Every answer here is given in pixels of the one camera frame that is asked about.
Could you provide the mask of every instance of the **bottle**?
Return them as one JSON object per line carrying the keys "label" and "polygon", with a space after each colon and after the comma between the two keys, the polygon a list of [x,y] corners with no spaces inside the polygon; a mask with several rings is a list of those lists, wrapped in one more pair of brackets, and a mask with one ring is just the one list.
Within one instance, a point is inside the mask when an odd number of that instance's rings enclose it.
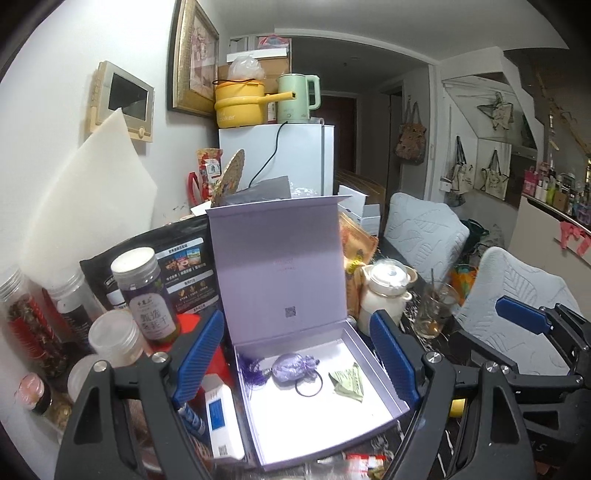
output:
{"label": "bottle", "polygon": [[111,271],[134,320],[152,346],[174,342],[180,324],[162,282],[154,249],[139,247],[121,254],[113,260]]}
{"label": "bottle", "polygon": [[93,295],[82,270],[78,268],[66,281],[58,283],[47,292],[56,306],[57,313],[66,321],[78,344],[85,353],[92,353],[88,343],[88,331],[103,309]]}
{"label": "bottle", "polygon": [[29,373],[21,380],[16,396],[27,410],[43,417],[63,434],[72,414],[72,404],[64,395],[53,390],[39,375]]}
{"label": "bottle", "polygon": [[535,188],[535,199],[541,200],[542,199],[542,179],[538,180],[538,186]]}
{"label": "bottle", "polygon": [[540,200],[546,203],[546,197],[548,195],[548,177],[544,177],[542,181],[542,191],[540,193]]}
{"label": "bottle", "polygon": [[548,184],[548,192],[546,194],[546,203],[552,205],[554,202],[554,194],[556,192],[556,177],[550,174],[550,183]]}
{"label": "bottle", "polygon": [[199,415],[185,403],[178,410],[178,415],[183,420],[183,424],[187,431],[201,442],[207,442],[209,437],[209,428]]}
{"label": "bottle", "polygon": [[113,368],[132,365],[143,352],[151,353],[127,310],[110,310],[101,315],[90,327],[88,340]]}
{"label": "bottle", "polygon": [[10,330],[47,378],[66,371],[69,357],[33,298],[28,279],[16,266],[0,274],[0,309],[7,314]]}

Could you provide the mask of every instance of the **lavender gift box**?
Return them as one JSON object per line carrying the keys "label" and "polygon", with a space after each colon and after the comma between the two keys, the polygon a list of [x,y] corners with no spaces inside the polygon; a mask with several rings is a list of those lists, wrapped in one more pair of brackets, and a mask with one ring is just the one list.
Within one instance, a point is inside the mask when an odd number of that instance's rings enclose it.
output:
{"label": "lavender gift box", "polygon": [[[207,211],[217,278],[235,355],[313,355],[318,395],[269,380],[250,391],[239,374],[256,454],[266,471],[332,455],[391,427],[409,410],[346,321],[337,204],[343,196],[217,207]],[[337,395],[329,372],[362,370],[363,401]]]}

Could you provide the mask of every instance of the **glass cup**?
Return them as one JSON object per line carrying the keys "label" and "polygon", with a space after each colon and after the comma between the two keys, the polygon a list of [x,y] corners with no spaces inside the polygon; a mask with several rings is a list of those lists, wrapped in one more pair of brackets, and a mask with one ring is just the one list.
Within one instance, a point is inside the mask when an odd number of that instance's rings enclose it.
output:
{"label": "glass cup", "polygon": [[452,315],[452,308],[459,299],[459,295],[451,285],[436,281],[435,291],[433,291],[431,283],[427,283],[413,326],[415,333],[426,339],[437,337]]}

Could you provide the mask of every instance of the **metal screw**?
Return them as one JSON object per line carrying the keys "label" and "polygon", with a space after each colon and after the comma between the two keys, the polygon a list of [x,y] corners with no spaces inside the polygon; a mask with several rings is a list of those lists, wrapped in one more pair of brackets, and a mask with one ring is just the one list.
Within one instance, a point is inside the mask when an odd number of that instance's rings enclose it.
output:
{"label": "metal screw", "polygon": [[499,364],[496,362],[487,362],[484,364],[484,368],[486,368],[490,373],[498,372]]}
{"label": "metal screw", "polygon": [[152,355],[152,361],[155,364],[163,364],[166,360],[168,360],[168,354],[166,352],[156,352]]}
{"label": "metal screw", "polygon": [[430,364],[438,364],[443,359],[443,355],[439,352],[427,352],[425,357]]}
{"label": "metal screw", "polygon": [[107,370],[107,362],[105,362],[104,360],[99,360],[92,366],[92,368],[95,372],[104,372],[105,370]]}

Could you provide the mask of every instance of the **doorway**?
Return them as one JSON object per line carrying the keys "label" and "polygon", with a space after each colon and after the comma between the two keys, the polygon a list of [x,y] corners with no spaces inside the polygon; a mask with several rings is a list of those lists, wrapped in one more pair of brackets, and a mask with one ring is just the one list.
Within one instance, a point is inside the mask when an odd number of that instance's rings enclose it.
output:
{"label": "doorway", "polygon": [[335,167],[355,173],[357,100],[340,96],[322,96],[320,108],[311,115],[323,118],[335,128]]}

